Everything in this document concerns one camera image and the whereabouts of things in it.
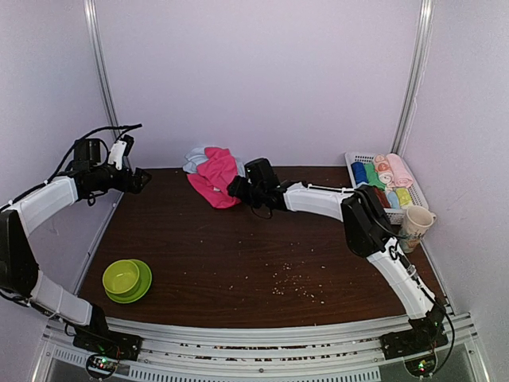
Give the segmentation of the magenta pink towel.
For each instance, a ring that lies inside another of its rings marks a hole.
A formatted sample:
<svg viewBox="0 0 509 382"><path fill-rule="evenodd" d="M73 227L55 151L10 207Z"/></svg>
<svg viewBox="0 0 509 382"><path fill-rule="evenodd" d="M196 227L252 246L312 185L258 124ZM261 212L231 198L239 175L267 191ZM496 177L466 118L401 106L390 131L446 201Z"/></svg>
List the magenta pink towel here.
<svg viewBox="0 0 509 382"><path fill-rule="evenodd" d="M187 173L190 185L215 209L229 209L241 202L227 194L227 186L238 175L229 149L205 147L208 160L198 165L198 173Z"/></svg>

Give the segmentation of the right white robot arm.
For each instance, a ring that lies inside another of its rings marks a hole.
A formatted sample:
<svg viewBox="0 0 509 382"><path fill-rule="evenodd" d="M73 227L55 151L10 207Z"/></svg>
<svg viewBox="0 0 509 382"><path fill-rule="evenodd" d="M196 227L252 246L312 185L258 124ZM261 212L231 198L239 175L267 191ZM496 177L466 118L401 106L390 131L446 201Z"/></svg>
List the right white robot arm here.
<svg viewBox="0 0 509 382"><path fill-rule="evenodd" d="M417 326L408 333L408 345L421 352L437 340L445 308L401 249L400 237L392 231L372 187L337 189L288 181L253 185L237 176L227 191L253 208L265 205L271 210L308 212L341 222L348 249L380 272L401 301L410 324Z"/></svg>

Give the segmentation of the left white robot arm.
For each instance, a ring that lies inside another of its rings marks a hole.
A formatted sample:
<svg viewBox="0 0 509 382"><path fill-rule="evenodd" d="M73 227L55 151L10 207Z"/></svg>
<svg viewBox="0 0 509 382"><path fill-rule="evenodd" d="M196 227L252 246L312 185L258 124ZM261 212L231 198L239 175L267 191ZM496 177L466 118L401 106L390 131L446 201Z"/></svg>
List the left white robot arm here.
<svg viewBox="0 0 509 382"><path fill-rule="evenodd" d="M139 194L151 181L146 170L102 164L72 170L44 183L1 210L1 290L13 302L27 302L69 324L86 327L84 341L97 353L114 347L114 335L99 323L103 311L52 281L40 269L30 235L61 210L112 189Z"/></svg>

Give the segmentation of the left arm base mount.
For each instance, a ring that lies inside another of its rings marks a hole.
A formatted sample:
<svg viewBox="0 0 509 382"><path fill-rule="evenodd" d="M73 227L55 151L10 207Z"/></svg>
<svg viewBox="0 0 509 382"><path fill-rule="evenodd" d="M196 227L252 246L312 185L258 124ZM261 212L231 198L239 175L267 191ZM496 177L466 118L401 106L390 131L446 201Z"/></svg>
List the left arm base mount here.
<svg viewBox="0 0 509 382"><path fill-rule="evenodd" d="M73 345L89 352L121 361L136 361L142 346L142 338L138 335L108 330L94 333L90 329L76 326Z"/></svg>

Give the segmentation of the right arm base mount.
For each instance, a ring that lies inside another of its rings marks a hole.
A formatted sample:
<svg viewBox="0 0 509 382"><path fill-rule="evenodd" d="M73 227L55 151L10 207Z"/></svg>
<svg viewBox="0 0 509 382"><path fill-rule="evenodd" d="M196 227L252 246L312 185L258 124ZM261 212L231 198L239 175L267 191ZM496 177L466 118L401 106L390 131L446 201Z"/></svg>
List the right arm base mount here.
<svg viewBox="0 0 509 382"><path fill-rule="evenodd" d="M386 360L429 352L449 343L443 325L390 332L379 340Z"/></svg>

